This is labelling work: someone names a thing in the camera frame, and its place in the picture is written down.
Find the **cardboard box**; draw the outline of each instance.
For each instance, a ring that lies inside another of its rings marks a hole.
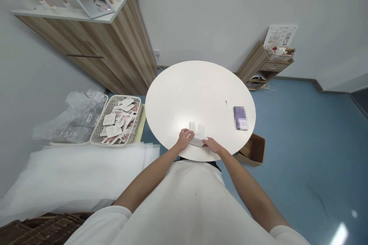
[[[252,167],[258,167],[263,164],[265,149],[266,140],[253,133],[249,141],[239,150],[235,159]]]

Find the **round white table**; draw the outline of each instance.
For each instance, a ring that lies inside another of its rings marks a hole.
[[[234,106],[244,106],[248,130],[237,130]],[[152,133],[170,149],[190,121],[205,125],[231,154],[249,140],[256,122],[253,98],[245,84],[224,67],[206,61],[186,61],[170,66],[152,82],[146,97],[146,116]],[[180,153],[189,160],[209,162],[220,157],[209,148],[189,144]]]

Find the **blue vinyl floor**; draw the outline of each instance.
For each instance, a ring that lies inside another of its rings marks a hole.
[[[270,85],[277,91],[251,93],[254,133],[266,139],[264,164],[244,166],[310,244],[343,244],[331,242],[341,229],[345,244],[368,244],[368,120],[349,96],[318,94],[309,82]],[[147,122],[142,141],[159,144]],[[224,164],[217,164],[244,207]]]

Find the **wooden cabinet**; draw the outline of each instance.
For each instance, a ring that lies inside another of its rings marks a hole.
[[[145,95],[156,61],[136,0],[126,0],[111,22],[16,16],[115,94]]]
[[[263,44],[258,42],[243,62],[236,75],[245,83],[250,91],[258,91],[293,62],[293,59],[287,62],[268,60],[268,54]],[[266,80],[252,79],[258,71],[263,74]]]

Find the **yellow object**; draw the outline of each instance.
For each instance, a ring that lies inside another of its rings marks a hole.
[[[141,141],[142,135],[143,135],[143,130],[145,128],[145,123],[146,123],[146,105],[143,105],[141,121],[139,122],[137,133],[135,134],[133,142],[140,142]]]

